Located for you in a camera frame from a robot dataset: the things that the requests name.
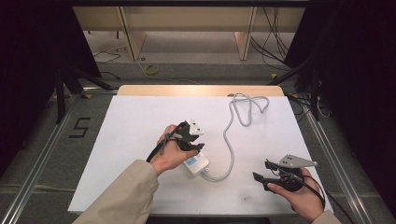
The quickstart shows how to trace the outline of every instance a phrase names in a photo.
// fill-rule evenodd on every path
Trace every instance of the wire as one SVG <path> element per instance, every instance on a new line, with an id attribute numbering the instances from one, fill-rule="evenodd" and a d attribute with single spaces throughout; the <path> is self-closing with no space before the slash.
<path id="1" fill-rule="evenodd" d="M 110 51 L 112 51 L 112 50 L 114 50 L 114 49 L 122 49 L 122 48 L 126 48 L 126 45 L 124 45 L 124 46 L 119 46 L 119 47 L 115 47 L 115 48 L 112 48 L 112 49 L 109 49 L 109 50 L 106 51 L 106 52 L 109 53 Z"/>
<path id="2" fill-rule="evenodd" d="M 329 113 L 327 115 L 323 114 L 323 112 L 321 111 L 321 109 L 319 107 L 319 101 L 320 101 L 320 98 L 318 98 L 318 101 L 317 101 L 318 111 L 319 111 L 320 115 L 323 116 L 323 118 L 327 119 L 332 114 L 332 111 L 329 110 Z"/>
<path id="3" fill-rule="evenodd" d="M 265 100 L 266 104 L 261 107 L 257 102 L 259 100 Z M 248 102 L 249 103 L 249 108 L 248 108 L 248 112 L 247 112 L 247 122 L 242 121 L 241 119 L 241 115 L 239 113 L 238 107 L 236 106 L 237 103 L 243 103 L 243 102 Z M 270 104 L 270 101 L 267 97 L 265 96 L 256 96 L 256 97 L 250 97 L 248 95 L 245 95 L 244 93 L 238 92 L 233 96 L 233 99 L 231 100 L 231 102 L 228 104 L 228 107 L 230 108 L 230 113 L 231 113 L 231 118 L 230 118 L 230 122 L 228 123 L 227 127 L 224 129 L 223 131 L 223 137 L 224 137 L 224 141 L 228 146 L 228 149 L 230 150 L 230 154 L 231 154 L 231 162 L 230 162 L 230 166 L 228 167 L 227 172 L 224 175 L 221 176 L 213 176 L 211 175 L 208 170 L 204 170 L 202 172 L 204 178 L 212 181 L 212 182 L 220 182 L 221 180 L 225 179 L 230 173 L 231 170 L 233 169 L 233 162 L 234 162 L 234 154 L 233 154 L 233 147 L 231 146 L 230 141 L 227 138 L 227 131 L 230 129 L 231 125 L 233 124 L 233 110 L 235 110 L 235 114 L 239 119 L 239 122 L 242 124 L 242 126 L 244 127 L 248 127 L 251 124 L 252 121 L 252 114 L 251 114 L 251 109 L 253 107 L 253 104 L 256 105 L 259 110 L 260 113 L 263 114 L 265 112 L 265 109 L 268 107 L 268 105 Z"/>
<path id="4" fill-rule="evenodd" d="M 113 59 L 110 59 L 110 60 L 108 60 L 108 61 L 106 61 L 106 62 L 97 62 L 97 63 L 108 63 L 108 62 L 111 62 L 111 61 L 113 61 L 113 60 L 118 59 L 118 58 L 121 56 L 120 54 L 114 54 L 114 53 L 109 53 L 109 52 L 106 52 L 106 51 L 100 51 L 99 53 L 94 54 L 94 55 L 93 55 L 93 58 L 96 57 L 96 56 L 98 56 L 98 55 L 101 54 L 101 53 L 106 53 L 106 54 L 110 54 L 110 55 L 115 55 L 116 57 L 113 58 Z"/>
<path id="5" fill-rule="evenodd" d="M 115 77 L 116 79 L 121 79 L 120 77 L 112 74 L 111 72 L 100 72 L 100 73 L 106 73 L 106 74 L 110 74 L 111 76 Z"/>
<path id="6" fill-rule="evenodd" d="M 197 84 L 197 85 L 201 85 L 201 83 L 196 82 L 196 81 L 193 81 L 193 80 L 189 80 L 189 79 L 171 79 L 171 78 L 166 78 L 166 77 L 153 77 L 153 76 L 149 76 L 149 75 L 146 73 L 146 70 L 143 68 L 143 66 L 142 66 L 137 60 L 136 60 L 135 62 L 137 63 L 137 65 L 139 65 L 140 69 L 142 69 L 143 74 L 145 74 L 145 76 L 148 77 L 148 78 L 159 79 L 159 80 L 165 80 L 165 81 L 174 81 L 174 82 L 188 81 L 188 82 L 192 82 L 192 83 Z"/>
<path id="7" fill-rule="evenodd" d="M 347 213 L 347 211 L 344 209 L 343 206 L 341 206 L 341 204 L 339 202 L 337 202 L 334 197 L 327 191 L 325 190 L 327 196 L 329 196 L 329 198 L 332 199 L 333 202 L 335 202 L 335 204 L 337 204 L 337 206 L 341 209 L 341 211 L 344 213 L 344 215 L 346 216 L 346 218 L 349 220 L 350 223 L 354 224 L 355 222 L 353 221 L 352 217 Z"/>
<path id="8" fill-rule="evenodd" d="M 311 178 L 311 179 L 318 185 L 319 190 L 320 190 L 320 192 L 321 192 L 321 195 L 320 195 L 315 189 L 313 189 L 311 186 L 309 186 L 308 184 L 306 184 L 304 181 L 302 182 L 302 184 L 303 184 L 304 186 L 306 186 L 307 188 L 309 188 L 312 192 L 314 192 L 314 193 L 320 198 L 320 201 L 322 202 L 323 209 L 324 209 L 324 207 L 326 206 L 326 197 L 324 196 L 323 188 L 320 186 L 320 184 L 318 183 L 318 181 L 317 181 L 316 179 L 314 179 L 314 177 L 309 176 L 309 175 L 303 175 L 303 177 Z"/>
<path id="9" fill-rule="evenodd" d="M 280 54 L 281 57 L 284 59 L 283 54 L 285 54 L 285 56 L 286 56 L 286 54 L 287 54 L 287 53 L 285 52 L 284 48 L 287 49 L 287 47 L 286 47 L 286 45 L 283 43 L 282 39 L 280 38 L 280 34 L 279 34 L 278 30 L 277 30 L 277 26 L 278 26 L 278 24 L 279 24 L 279 20 L 277 19 L 277 14 L 279 13 L 279 8 L 278 8 L 278 7 L 274 7 L 274 22 L 273 22 L 272 25 L 271 25 L 270 19 L 269 19 L 269 17 L 268 17 L 268 14 L 267 14 L 267 12 L 266 12 L 266 10 L 265 10 L 265 7 L 263 7 L 262 9 L 263 9 L 264 14 L 265 14 L 265 17 L 266 17 L 266 19 L 267 19 L 267 21 L 268 21 L 268 25 L 269 25 L 270 28 L 271 28 L 271 32 L 270 32 L 270 34 L 268 35 L 268 37 L 269 37 L 271 34 L 274 34 L 274 37 L 275 37 L 275 39 L 276 39 L 277 48 L 278 48 L 278 50 L 279 50 L 279 54 Z"/>

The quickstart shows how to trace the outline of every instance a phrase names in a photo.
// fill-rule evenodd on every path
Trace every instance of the floor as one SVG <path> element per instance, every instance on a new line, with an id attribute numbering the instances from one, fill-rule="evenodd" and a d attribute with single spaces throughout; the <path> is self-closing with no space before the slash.
<path id="1" fill-rule="evenodd" d="M 259 43 L 263 43 L 267 35 L 253 34 Z M 102 80 L 114 87 L 123 84 L 196 83 L 265 85 L 273 76 L 285 73 L 274 67 L 287 69 L 276 60 L 264 58 L 264 61 L 254 48 L 249 48 L 246 61 L 240 61 L 233 33 L 148 33 L 136 62 L 130 60 L 122 34 L 117 39 L 116 32 L 86 32 L 86 37 L 103 72 Z M 286 46 L 292 38 L 293 34 L 282 34 Z M 281 58 L 273 38 L 266 47 Z M 158 65 L 160 72 L 155 76 L 145 76 L 141 67 L 148 64 Z M 295 77 L 280 86 L 285 93 L 294 93 L 294 82 Z M 17 223 L 71 223 L 77 218 L 77 215 L 67 212 L 67 207 L 91 154 L 111 97 L 116 93 L 101 91 L 86 80 L 81 80 L 81 83 L 85 87 L 84 94 L 66 94 L 68 113 L 62 127 L 55 124 L 56 99 L 49 99 L 26 139 L 25 149 L 19 152 L 0 179 L 1 217 L 7 214 L 12 204 L 17 204 L 20 211 L 16 215 Z M 306 92 L 298 94 L 307 97 Z M 290 101 L 290 105 L 312 159 L 320 164 L 318 174 L 323 186 L 335 199 L 331 200 L 335 215 L 343 223 L 349 223 L 347 216 L 335 204 L 338 202 L 355 223 L 396 223 L 353 157 L 336 115 L 328 117 L 329 109 L 324 107 L 320 122 L 316 122 L 304 105 L 295 101 Z M 326 106 L 325 101 L 322 100 L 320 105 Z M 89 129 L 84 137 L 70 137 L 81 134 L 74 129 L 78 121 Z M 37 165 L 37 161 L 43 161 L 42 165 Z M 19 192 L 29 187 L 27 180 L 34 174 L 35 183 L 27 195 L 21 196 Z M 307 223 L 298 216 L 270 217 L 270 220 L 271 223 Z"/>

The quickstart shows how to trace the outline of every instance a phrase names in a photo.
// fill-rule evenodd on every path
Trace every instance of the beige sleeve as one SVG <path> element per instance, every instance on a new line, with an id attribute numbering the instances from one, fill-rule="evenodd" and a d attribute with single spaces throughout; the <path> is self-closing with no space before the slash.
<path id="1" fill-rule="evenodd" d="M 341 224 L 331 211 L 325 211 L 312 224 Z"/>
<path id="2" fill-rule="evenodd" d="M 134 161 L 74 223 L 146 223 L 158 186 L 154 167 Z"/>

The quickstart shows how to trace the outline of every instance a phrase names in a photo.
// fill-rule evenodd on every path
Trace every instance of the power cord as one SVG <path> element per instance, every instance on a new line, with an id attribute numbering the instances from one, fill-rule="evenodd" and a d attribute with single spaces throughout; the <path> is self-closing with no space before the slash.
<path id="1" fill-rule="evenodd" d="M 259 100 L 265 100 L 266 104 L 263 107 L 261 107 L 257 103 L 257 101 L 259 101 Z M 242 121 L 241 115 L 240 115 L 239 110 L 238 110 L 238 107 L 236 106 L 238 103 L 243 103 L 243 102 L 249 102 L 249 108 L 248 108 L 248 113 L 247 113 L 247 123 Z M 231 170 L 233 169 L 233 162 L 234 162 L 235 157 L 234 157 L 234 154 L 233 154 L 233 147 L 231 146 L 231 143 L 230 143 L 230 141 L 227 138 L 227 131 L 230 129 L 231 125 L 233 124 L 233 110 L 235 110 L 236 116 L 238 117 L 239 122 L 242 124 L 242 126 L 248 127 L 248 126 L 250 126 L 251 121 L 252 121 L 251 109 L 253 107 L 253 104 L 256 105 L 259 108 L 260 113 L 263 114 L 265 109 L 270 104 L 270 101 L 265 96 L 250 97 L 250 96 L 245 95 L 244 93 L 241 93 L 241 92 L 238 92 L 238 93 L 236 93 L 233 96 L 233 99 L 228 104 L 228 107 L 230 108 L 230 113 L 231 113 L 230 122 L 228 123 L 227 127 L 223 131 L 224 141 L 227 144 L 228 149 L 230 150 L 230 154 L 231 154 L 230 166 L 228 167 L 227 172 L 224 175 L 221 175 L 221 176 L 213 176 L 213 175 L 211 175 L 208 172 L 209 169 L 205 169 L 202 172 L 204 178 L 206 178 L 206 179 L 208 179 L 208 180 L 210 180 L 212 182 L 220 182 L 221 180 L 225 179 L 231 173 Z"/>

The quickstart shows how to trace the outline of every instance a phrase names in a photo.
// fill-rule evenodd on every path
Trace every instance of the white table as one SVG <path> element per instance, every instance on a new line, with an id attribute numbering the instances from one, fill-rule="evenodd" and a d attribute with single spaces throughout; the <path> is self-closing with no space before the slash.
<path id="1" fill-rule="evenodd" d="M 253 122 L 243 127 L 237 118 L 227 132 L 235 162 L 229 177 L 212 183 L 192 176 L 180 165 L 159 178 L 151 214 L 154 216 L 283 216 L 295 214 L 289 203 L 265 191 L 252 172 L 273 177 L 266 159 L 278 162 L 286 154 L 311 160 L 286 97 L 271 96 L 263 115 L 253 108 Z M 210 174 L 228 168 L 230 153 L 222 132 L 230 120 L 230 97 L 115 96 L 93 147 L 68 211 L 83 212 L 134 160 L 145 160 L 164 128 L 195 119 L 205 130 L 194 143 L 205 143 Z M 239 105 L 246 120 L 247 104 Z M 309 168 L 320 183 L 315 168 Z"/>

